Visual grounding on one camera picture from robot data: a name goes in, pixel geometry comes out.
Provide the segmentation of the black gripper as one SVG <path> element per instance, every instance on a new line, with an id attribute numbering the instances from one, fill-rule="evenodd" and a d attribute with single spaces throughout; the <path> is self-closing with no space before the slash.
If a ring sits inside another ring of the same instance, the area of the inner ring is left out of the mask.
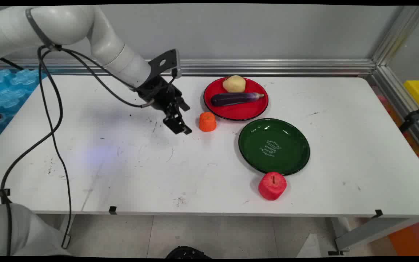
<path id="1" fill-rule="evenodd" d="M 139 108 L 151 106 L 156 110 L 163 111 L 165 126 L 175 134 L 188 135 L 192 133 L 192 130 L 183 121 L 180 110 L 185 112 L 190 107 L 182 98 L 181 91 L 172 82 L 173 80 L 168 83 L 163 77 L 157 76 L 139 86 L 135 91 L 145 101 L 145 104 L 140 105 Z"/>

